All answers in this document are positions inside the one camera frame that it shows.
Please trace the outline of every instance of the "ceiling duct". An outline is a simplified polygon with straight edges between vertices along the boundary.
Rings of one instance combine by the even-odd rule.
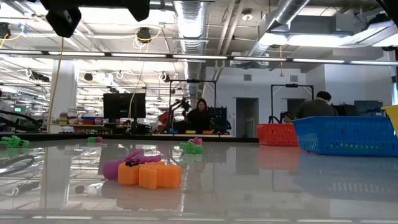
[[[280,0],[278,8],[275,11],[270,12],[269,15],[265,16],[261,21],[259,29],[262,29],[264,35],[262,35],[253,48],[247,53],[247,56],[261,57],[268,49],[268,32],[272,29],[278,28],[282,25],[289,24],[299,14],[299,12],[310,2],[310,0]],[[248,62],[242,64],[244,68],[248,69],[253,66],[253,63]]]
[[[175,10],[178,14],[177,25],[182,40],[181,50],[184,54],[200,55],[205,53],[205,38],[207,2],[200,1],[175,1]],[[184,62],[184,74],[186,79],[204,79],[201,71],[202,63]],[[197,102],[203,85],[187,84],[188,94],[192,105]]]

